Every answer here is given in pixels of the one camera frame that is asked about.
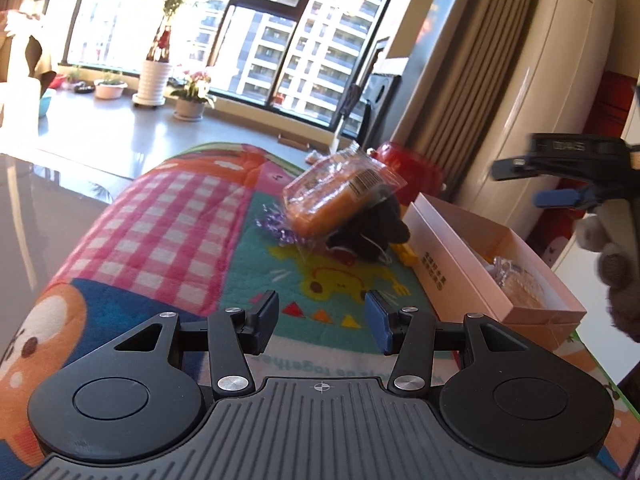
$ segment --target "black gripper pad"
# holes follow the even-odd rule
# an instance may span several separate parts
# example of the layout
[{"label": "black gripper pad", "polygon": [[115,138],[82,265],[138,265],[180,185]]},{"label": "black gripper pad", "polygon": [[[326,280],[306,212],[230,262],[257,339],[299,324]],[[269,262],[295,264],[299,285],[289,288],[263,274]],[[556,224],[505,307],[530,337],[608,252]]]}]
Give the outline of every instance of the black gripper pad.
[{"label": "black gripper pad", "polygon": [[612,480],[592,458],[547,468],[493,462],[453,440],[419,399],[373,378],[270,378],[223,399],[188,441],[146,462],[52,456],[29,480]]}]

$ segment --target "colored triangle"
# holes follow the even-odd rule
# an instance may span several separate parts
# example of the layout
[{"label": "colored triangle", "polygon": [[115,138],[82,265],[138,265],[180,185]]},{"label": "colored triangle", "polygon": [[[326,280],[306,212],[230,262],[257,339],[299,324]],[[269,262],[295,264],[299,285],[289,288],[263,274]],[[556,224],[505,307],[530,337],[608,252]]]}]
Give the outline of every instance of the colored triangle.
[{"label": "colored triangle", "polygon": [[353,316],[350,316],[350,314],[344,316],[344,319],[342,320],[342,323],[340,323],[340,326],[343,326],[345,328],[362,328],[358,324],[358,322],[353,319]]},{"label": "colored triangle", "polygon": [[311,316],[311,319],[319,321],[320,323],[334,324],[334,320],[331,319],[324,308],[316,310],[313,316]]},{"label": "colored triangle", "polygon": [[295,301],[292,301],[285,308],[283,308],[282,313],[293,317],[305,317],[304,312],[302,312],[302,309]]},{"label": "colored triangle", "polygon": [[260,301],[263,296],[264,296],[264,292],[259,292],[249,300],[249,303],[253,303],[253,304],[258,303],[258,301]]}]

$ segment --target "windowsill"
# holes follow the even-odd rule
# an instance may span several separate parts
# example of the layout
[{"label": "windowsill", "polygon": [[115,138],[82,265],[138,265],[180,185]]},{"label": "windowsill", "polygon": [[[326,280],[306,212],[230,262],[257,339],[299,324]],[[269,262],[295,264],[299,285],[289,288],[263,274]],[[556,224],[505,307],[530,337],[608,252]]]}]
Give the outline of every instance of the windowsill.
[{"label": "windowsill", "polygon": [[[59,73],[68,73],[70,66],[60,65]],[[81,78],[87,81],[93,81],[100,78],[102,72],[98,68],[82,68]],[[139,75],[133,72],[123,73],[122,79],[129,85],[130,92],[138,90]],[[164,90],[164,97],[167,105],[174,106],[176,97],[169,95],[174,88],[167,86]],[[284,134],[286,137],[292,137],[296,140],[304,140],[315,149],[325,151],[334,144],[334,133],[322,128],[314,126],[306,121],[299,120],[294,117],[287,117],[281,113],[265,110],[251,102],[240,102],[230,96],[222,96],[217,94],[213,97],[214,108],[207,107],[207,114],[222,114],[225,119],[235,124],[244,126],[254,126],[272,135]]]}]

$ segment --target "colorful blanket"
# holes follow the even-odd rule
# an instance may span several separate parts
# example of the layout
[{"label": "colorful blanket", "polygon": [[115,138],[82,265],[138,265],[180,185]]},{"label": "colorful blanket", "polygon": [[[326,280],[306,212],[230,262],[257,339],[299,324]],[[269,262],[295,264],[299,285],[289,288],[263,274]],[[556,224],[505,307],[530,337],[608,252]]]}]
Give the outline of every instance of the colorful blanket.
[{"label": "colorful blanket", "polygon": [[[60,367],[159,312],[183,321],[218,308],[251,307],[263,291],[280,295],[278,325],[261,356],[265,376],[379,376],[395,359],[381,356],[366,329],[364,293],[376,288],[398,307],[426,305],[410,268],[302,258],[281,247],[255,220],[301,170],[264,150],[238,144],[199,146],[137,179],[95,222],[43,291],[0,363],[0,479],[17,480],[42,460],[27,416],[36,386]],[[631,472],[640,423],[584,346],[559,354],[607,384],[616,420],[600,459]],[[185,371],[210,384],[206,356]],[[449,352],[434,360],[432,383],[458,371]]]}]

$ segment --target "white cabinet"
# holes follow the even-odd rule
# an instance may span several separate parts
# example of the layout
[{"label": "white cabinet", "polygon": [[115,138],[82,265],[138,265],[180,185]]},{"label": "white cabinet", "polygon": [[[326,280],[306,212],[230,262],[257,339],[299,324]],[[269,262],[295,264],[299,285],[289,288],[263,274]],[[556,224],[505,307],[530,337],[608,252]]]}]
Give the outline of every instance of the white cabinet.
[{"label": "white cabinet", "polygon": [[[628,144],[640,144],[637,102],[632,105],[622,137]],[[580,338],[610,378],[619,383],[640,362],[640,344],[611,325],[607,289],[595,272],[597,257],[578,247],[574,237],[556,261],[554,271],[587,310],[578,327]]]}]

